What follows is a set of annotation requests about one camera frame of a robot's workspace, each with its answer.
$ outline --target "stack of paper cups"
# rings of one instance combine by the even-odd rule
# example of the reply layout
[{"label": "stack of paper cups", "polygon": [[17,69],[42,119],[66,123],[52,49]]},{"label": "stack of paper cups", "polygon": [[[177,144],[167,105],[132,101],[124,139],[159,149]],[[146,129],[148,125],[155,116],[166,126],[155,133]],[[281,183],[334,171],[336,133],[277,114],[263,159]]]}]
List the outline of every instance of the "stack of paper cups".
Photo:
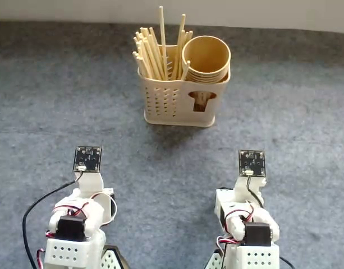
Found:
[{"label": "stack of paper cups", "polygon": [[222,81],[229,71],[231,52],[228,45],[214,36],[198,36],[183,48],[182,63],[190,61],[186,80],[203,84]]}]

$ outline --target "utensil holder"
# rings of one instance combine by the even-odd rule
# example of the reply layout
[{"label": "utensil holder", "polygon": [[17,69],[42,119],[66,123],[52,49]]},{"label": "utensil holder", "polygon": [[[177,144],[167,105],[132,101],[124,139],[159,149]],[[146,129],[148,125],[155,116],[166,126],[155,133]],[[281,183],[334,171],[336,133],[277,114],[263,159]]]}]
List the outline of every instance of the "utensil holder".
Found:
[{"label": "utensil holder", "polygon": [[[177,46],[167,46],[168,61],[174,59]],[[191,81],[159,81],[140,75],[141,93],[144,98],[144,119],[151,124],[210,127],[215,121],[215,111],[230,80],[228,74],[220,83],[199,84]],[[192,92],[211,92],[203,112],[194,111]]]}]

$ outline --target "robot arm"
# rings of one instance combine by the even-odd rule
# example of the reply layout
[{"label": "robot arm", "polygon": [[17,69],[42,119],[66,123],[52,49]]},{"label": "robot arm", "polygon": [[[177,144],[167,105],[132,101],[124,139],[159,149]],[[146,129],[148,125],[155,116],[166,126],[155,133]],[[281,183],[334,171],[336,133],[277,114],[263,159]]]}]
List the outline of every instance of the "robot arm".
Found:
[{"label": "robot arm", "polygon": [[101,153],[100,147],[76,148],[74,172],[79,188],[52,211],[41,269],[128,269],[118,248],[106,245],[100,229],[113,221],[117,212],[113,188],[104,188],[99,172]]},{"label": "robot arm", "polygon": [[279,269],[279,226],[264,209],[264,200],[259,188],[266,184],[265,160],[262,151],[240,151],[239,171],[233,189],[216,191],[214,212],[225,233],[217,238],[220,248],[209,260],[220,261],[213,268]]}]

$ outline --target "wire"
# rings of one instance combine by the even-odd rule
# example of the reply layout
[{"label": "wire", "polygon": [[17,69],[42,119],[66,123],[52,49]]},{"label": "wire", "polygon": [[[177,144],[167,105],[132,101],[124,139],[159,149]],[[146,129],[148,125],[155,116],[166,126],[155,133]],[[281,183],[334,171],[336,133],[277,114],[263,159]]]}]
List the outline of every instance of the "wire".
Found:
[{"label": "wire", "polygon": [[82,205],[81,208],[76,207],[76,206],[71,206],[71,205],[56,206],[56,207],[52,210],[52,212],[54,212],[54,211],[55,211],[56,209],[58,209],[58,208],[65,207],[65,208],[71,208],[71,209],[75,209],[75,210],[76,210],[75,212],[73,212],[73,214],[72,214],[71,216],[76,216],[79,212],[82,212],[83,215],[84,215],[85,217],[87,217],[86,214],[85,214],[85,212],[83,212],[83,210],[82,210],[86,205],[88,205],[88,202],[87,202],[87,203],[84,203],[84,204]]},{"label": "wire", "polygon": [[34,259],[33,259],[33,257],[32,257],[31,250],[30,250],[30,248],[29,248],[29,246],[28,246],[27,231],[26,231],[26,220],[27,220],[28,214],[29,214],[29,213],[31,212],[31,210],[32,210],[39,202],[41,202],[43,199],[45,199],[45,198],[47,198],[48,196],[54,194],[55,192],[58,192],[58,191],[60,191],[60,190],[62,190],[62,189],[64,189],[64,188],[66,188],[66,187],[68,187],[68,186],[74,184],[75,182],[77,182],[77,181],[82,177],[82,175],[83,175],[83,172],[81,172],[80,176],[79,176],[77,179],[75,179],[75,180],[73,180],[73,181],[70,181],[70,182],[68,182],[68,183],[65,183],[65,184],[63,184],[62,186],[60,186],[59,188],[54,189],[53,191],[51,191],[51,192],[45,194],[44,196],[42,196],[41,198],[39,198],[37,201],[35,201],[35,202],[27,209],[27,211],[25,212],[24,217],[23,217],[23,219],[22,219],[22,234],[23,234],[23,238],[24,238],[25,250],[26,250],[28,259],[30,260],[30,263],[31,263],[31,266],[32,266],[33,269],[37,269],[37,267],[36,267],[36,264],[35,264]]},{"label": "wire", "polygon": [[109,221],[107,221],[107,222],[105,222],[105,223],[102,223],[102,226],[104,226],[104,225],[110,224],[110,223],[114,220],[114,218],[115,218],[116,215],[117,215],[118,207],[117,207],[117,204],[116,204],[115,200],[113,199],[113,197],[110,196],[110,195],[108,195],[108,194],[105,193],[105,192],[97,192],[97,193],[94,193],[94,194],[90,197],[90,199],[94,199],[95,197],[99,196],[100,194],[104,194],[104,195],[108,196],[109,199],[111,199],[112,203],[114,204],[114,208],[115,208],[115,211],[114,211],[113,216],[111,217],[111,220],[109,220]]},{"label": "wire", "polygon": [[279,258],[280,258],[284,263],[286,263],[287,265],[289,265],[290,268],[295,269],[295,266],[294,266],[290,261],[288,261],[287,259],[285,259],[285,258],[282,257],[282,256],[279,256]]},{"label": "wire", "polygon": [[230,212],[224,217],[225,231],[226,231],[227,233],[229,233],[229,231],[228,231],[228,225],[227,225],[227,221],[226,221],[226,220],[227,220],[227,217],[228,217],[230,214],[233,214],[233,213],[239,212],[239,211],[248,213],[248,217],[247,217],[246,219],[248,219],[248,218],[251,216],[251,214],[252,214],[252,212],[249,212],[249,211],[246,211],[246,210],[243,210],[243,209],[235,209],[235,210],[233,210],[233,211],[230,211]]},{"label": "wire", "polygon": [[248,192],[250,192],[250,194],[256,199],[259,206],[261,208],[264,208],[263,203],[260,201],[259,197],[249,188],[250,181],[251,181],[251,177],[249,176],[248,180],[246,181],[246,188],[247,188]]},{"label": "wire", "polygon": [[43,248],[40,248],[37,250],[37,254],[36,254],[36,257],[37,257],[37,263],[38,263],[38,268],[39,269],[43,269],[43,263],[41,261],[41,252],[45,252],[45,250]]}]

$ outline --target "wooden chopstick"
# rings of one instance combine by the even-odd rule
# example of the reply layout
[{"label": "wooden chopstick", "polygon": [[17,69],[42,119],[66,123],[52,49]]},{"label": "wooden chopstick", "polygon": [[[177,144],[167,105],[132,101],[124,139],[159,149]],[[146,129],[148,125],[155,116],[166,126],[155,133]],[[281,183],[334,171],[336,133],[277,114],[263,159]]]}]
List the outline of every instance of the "wooden chopstick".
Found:
[{"label": "wooden chopstick", "polygon": [[163,67],[162,67],[162,63],[159,60],[159,56],[160,56],[160,53],[158,52],[159,49],[155,47],[155,42],[153,40],[152,35],[148,35],[147,39],[148,39],[148,43],[150,45],[150,48],[151,48],[153,56],[154,56],[154,60],[157,64],[160,78],[161,78],[161,80],[163,80]]},{"label": "wooden chopstick", "polygon": [[174,67],[173,67],[173,72],[172,72],[172,80],[175,80],[178,76],[178,67],[179,67],[179,55],[180,55],[180,46],[181,46],[181,42],[182,42],[182,30],[184,29],[184,24],[185,24],[185,14],[182,14],[182,19],[181,19],[181,23],[179,25],[179,33],[178,33],[178,42],[177,42],[177,52],[175,55],[175,60],[174,60]]},{"label": "wooden chopstick", "polygon": [[185,80],[188,74],[188,69],[190,67],[190,61],[187,61],[187,65],[184,67],[183,74],[181,76],[181,80]]},{"label": "wooden chopstick", "polygon": [[159,25],[160,25],[160,38],[162,40],[164,80],[168,80],[166,33],[164,31],[164,13],[163,13],[162,6],[159,7]]},{"label": "wooden chopstick", "polygon": [[182,51],[183,51],[183,47],[185,45],[185,41],[186,41],[186,33],[185,30],[182,30],[182,34],[181,34],[181,47],[179,50],[179,62],[178,62],[178,75],[177,75],[177,79],[180,79],[182,77]]},{"label": "wooden chopstick", "polygon": [[158,52],[158,59],[159,59],[160,65],[162,66],[162,71],[163,71],[163,76],[162,77],[164,78],[163,57],[162,57],[162,54],[160,53],[157,37],[155,36],[154,30],[153,30],[152,27],[149,28],[149,32],[152,35],[154,46],[155,46],[155,48],[157,49],[157,52]]},{"label": "wooden chopstick", "polygon": [[154,56],[153,56],[152,49],[150,48],[150,44],[148,43],[148,39],[147,38],[143,38],[143,45],[146,48],[146,51],[148,53],[148,57],[149,57],[150,63],[152,65],[153,77],[155,79],[157,79],[157,80],[162,80],[162,77],[160,76],[157,64],[156,64]]}]

